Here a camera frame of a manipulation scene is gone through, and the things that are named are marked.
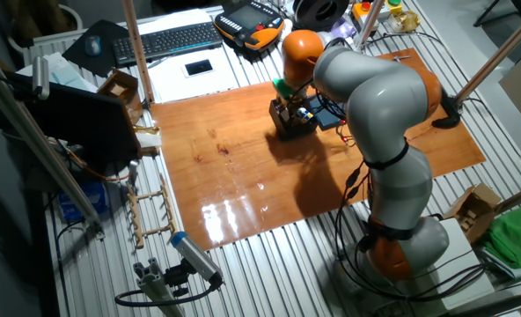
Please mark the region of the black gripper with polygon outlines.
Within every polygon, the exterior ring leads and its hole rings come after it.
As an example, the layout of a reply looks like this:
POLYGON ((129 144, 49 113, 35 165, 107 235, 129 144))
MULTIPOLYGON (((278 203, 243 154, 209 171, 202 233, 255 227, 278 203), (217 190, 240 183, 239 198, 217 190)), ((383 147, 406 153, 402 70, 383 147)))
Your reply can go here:
POLYGON ((281 95, 275 97, 275 107, 277 110, 277 118, 280 122, 280 126, 286 128, 286 119, 283 117, 285 114, 290 117, 290 126, 297 126, 301 123, 301 120, 297 114, 297 110, 305 105, 305 97, 290 97, 285 99, 281 95))

